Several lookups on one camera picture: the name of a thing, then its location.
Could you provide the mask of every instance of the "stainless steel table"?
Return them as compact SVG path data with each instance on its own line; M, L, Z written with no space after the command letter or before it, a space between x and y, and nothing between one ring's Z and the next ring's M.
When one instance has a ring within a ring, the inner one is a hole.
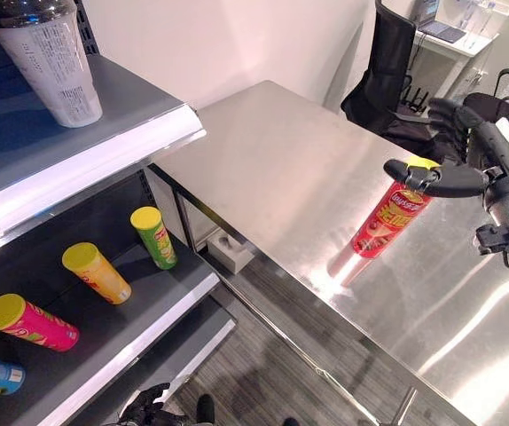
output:
M433 200L343 287L327 265L390 185L385 160L408 153L271 82L200 119L207 138L155 162L178 193L332 306L457 422L509 425L509 271L472 245L488 220L479 200Z

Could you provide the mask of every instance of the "pink pringles can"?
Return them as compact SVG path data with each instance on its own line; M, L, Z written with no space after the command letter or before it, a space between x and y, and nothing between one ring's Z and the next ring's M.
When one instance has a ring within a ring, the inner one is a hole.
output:
M79 340L76 327L15 294L0 296L0 331L58 352Z

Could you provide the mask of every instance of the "person's foot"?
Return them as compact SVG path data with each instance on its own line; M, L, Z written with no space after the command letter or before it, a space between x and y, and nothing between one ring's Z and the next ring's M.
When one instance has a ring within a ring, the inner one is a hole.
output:
M298 421L296 419L293 419L292 417L288 417L286 420L284 420L284 423L282 423L282 426L300 426Z
M215 403L207 393L198 399L196 410L197 423L215 423Z

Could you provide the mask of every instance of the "shelf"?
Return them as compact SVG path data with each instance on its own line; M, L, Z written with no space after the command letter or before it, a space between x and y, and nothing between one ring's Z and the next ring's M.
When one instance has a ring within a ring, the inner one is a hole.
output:
M170 383L166 401L232 331L235 323L211 298L188 313L124 375L75 417L69 426L117 422L133 391Z
M20 390L0 397L0 426L62 424L207 295L217 277L179 241L174 245L179 262L170 271L160 271L139 245L114 261L133 289L122 305L88 294L79 281L47 306L80 329L72 350L59 353L11 337L0 340L0 359L13 353L26 369Z
M17 68L0 68L0 245L17 225L165 148L202 136L185 103L99 55L88 57L103 117L57 125Z

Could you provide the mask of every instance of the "orange pringles can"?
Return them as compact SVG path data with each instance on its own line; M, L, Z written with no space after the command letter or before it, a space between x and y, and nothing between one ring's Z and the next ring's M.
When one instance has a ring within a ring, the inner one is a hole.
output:
M98 251L95 244L74 244L64 252L61 263L110 304L122 304L132 293L127 281Z

